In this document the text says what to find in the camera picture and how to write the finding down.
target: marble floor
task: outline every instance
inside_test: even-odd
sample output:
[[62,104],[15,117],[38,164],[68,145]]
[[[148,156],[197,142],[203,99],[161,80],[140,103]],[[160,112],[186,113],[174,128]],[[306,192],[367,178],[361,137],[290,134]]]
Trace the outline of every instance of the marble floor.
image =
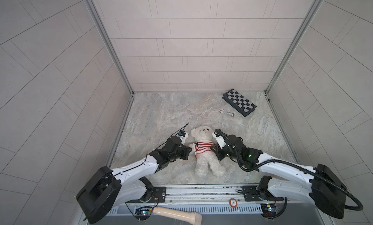
[[[222,93],[139,93],[129,112],[111,168],[126,166],[145,157],[173,132],[189,125],[185,131],[200,125],[221,129],[226,134],[235,134],[244,139],[250,148],[263,150],[275,157],[294,161],[272,111],[262,92],[241,93],[256,104],[257,108],[247,117],[240,115],[221,98]],[[230,117],[226,112],[233,112]],[[185,144],[194,142],[189,137]],[[229,158],[221,161],[226,175],[215,177],[211,170],[207,176],[194,173],[196,158],[178,159],[165,169],[147,176],[153,185],[160,184],[236,184],[259,183],[263,173],[242,171]]]

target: red and white striped shirt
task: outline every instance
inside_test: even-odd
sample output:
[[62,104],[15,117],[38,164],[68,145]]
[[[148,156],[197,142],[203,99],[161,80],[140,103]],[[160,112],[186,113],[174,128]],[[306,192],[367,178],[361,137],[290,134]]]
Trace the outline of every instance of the red and white striped shirt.
[[211,145],[214,144],[212,141],[203,140],[203,142],[194,143],[194,149],[195,149],[195,157],[197,158],[197,154],[203,153],[203,152],[212,152]]

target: white fur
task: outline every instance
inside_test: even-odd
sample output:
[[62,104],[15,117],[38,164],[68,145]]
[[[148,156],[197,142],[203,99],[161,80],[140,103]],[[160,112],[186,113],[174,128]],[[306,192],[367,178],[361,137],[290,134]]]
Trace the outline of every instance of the white fur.
[[[192,129],[190,132],[191,136],[194,137],[196,142],[211,141],[213,130],[206,126],[201,125],[198,128]],[[195,153],[195,144],[189,145],[192,148],[193,155]],[[215,153],[207,151],[197,155],[197,166],[195,167],[195,173],[199,176],[207,175],[207,165],[210,166],[215,176],[222,176],[225,173],[225,168],[220,164]]]

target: stuffed animal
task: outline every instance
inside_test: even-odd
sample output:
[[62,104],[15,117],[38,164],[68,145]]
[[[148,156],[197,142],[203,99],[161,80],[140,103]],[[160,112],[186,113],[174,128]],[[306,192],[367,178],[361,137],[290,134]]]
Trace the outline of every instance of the stuffed animal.
[[191,131],[196,143],[190,144],[189,147],[192,148],[191,153],[194,153],[197,159],[195,173],[199,176],[206,176],[208,164],[215,176],[222,176],[225,173],[225,168],[221,166],[215,153],[210,149],[213,144],[212,134],[213,130],[206,125],[201,125]]

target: teddy bear's ear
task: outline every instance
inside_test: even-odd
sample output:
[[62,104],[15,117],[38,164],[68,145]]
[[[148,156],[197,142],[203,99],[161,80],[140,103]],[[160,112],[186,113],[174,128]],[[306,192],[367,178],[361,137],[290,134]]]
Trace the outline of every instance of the teddy bear's ear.
[[192,137],[195,137],[195,129],[192,129],[192,130],[190,131],[190,135],[192,135]]

